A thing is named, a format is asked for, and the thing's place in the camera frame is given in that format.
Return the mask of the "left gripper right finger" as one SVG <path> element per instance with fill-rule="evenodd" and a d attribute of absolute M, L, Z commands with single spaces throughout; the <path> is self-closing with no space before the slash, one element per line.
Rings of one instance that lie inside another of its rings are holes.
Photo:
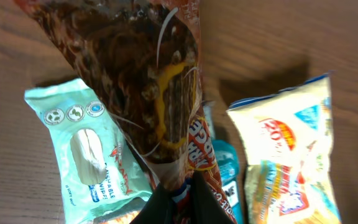
<path fill-rule="evenodd" d="M 200 171 L 193 173 L 191 189 L 191 223 L 233 224 L 233 221 L 219 206 L 209 185 Z"/>

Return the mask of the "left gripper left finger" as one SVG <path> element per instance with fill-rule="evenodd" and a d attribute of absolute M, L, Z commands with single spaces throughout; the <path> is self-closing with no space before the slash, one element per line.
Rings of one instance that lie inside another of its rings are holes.
<path fill-rule="evenodd" d="M 169 191 L 159 184 L 131 224 L 174 224 L 174 209 Z"/>

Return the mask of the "small orange packet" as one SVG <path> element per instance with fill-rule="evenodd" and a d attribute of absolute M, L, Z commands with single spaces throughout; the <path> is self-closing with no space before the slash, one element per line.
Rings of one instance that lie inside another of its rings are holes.
<path fill-rule="evenodd" d="M 124 212 L 123 214 L 108 214 L 106 217 L 98 217 L 93 220 L 93 224 L 130 224 L 140 213 L 139 210 Z"/>

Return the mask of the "teal Listerine mouthwash bottle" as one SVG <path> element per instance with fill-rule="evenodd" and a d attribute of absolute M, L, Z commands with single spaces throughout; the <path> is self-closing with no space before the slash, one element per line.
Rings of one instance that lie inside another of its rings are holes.
<path fill-rule="evenodd" d="M 216 138 L 214 124 L 212 119 L 212 101 L 203 102 L 203 110 L 208 123 L 212 145 L 216 154 L 219 166 L 219 173 L 222 179 L 222 189 L 225 193 L 227 201 L 231 206 L 232 213 L 237 223 L 243 223 L 243 214 L 241 209 L 239 189 L 237 183 L 237 175 L 239 174 L 239 161 L 236 150 L 226 141 Z"/>

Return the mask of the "mint green wipes pack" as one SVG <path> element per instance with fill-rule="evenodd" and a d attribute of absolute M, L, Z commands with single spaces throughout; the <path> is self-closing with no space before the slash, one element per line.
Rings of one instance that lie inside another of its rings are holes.
<path fill-rule="evenodd" d="M 90 87 L 78 78 L 27 90 L 24 99 L 50 132 L 66 223 L 141 211 L 152 189 Z"/>

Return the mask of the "yellow snack bag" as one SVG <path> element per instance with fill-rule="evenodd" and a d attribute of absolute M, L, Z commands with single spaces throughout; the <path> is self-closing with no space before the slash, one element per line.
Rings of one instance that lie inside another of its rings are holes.
<path fill-rule="evenodd" d="M 340 223 L 329 176 L 333 149 L 328 74 L 233 102 L 227 114 L 247 159 L 250 223 Z"/>

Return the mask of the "red brown snack wrapper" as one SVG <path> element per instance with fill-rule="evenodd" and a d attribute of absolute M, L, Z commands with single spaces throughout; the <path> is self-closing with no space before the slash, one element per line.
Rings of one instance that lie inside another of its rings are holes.
<path fill-rule="evenodd" d="M 234 223 L 202 107 L 199 2 L 16 3 L 96 93 L 169 191 L 174 223 L 191 223 L 195 171 Z"/>

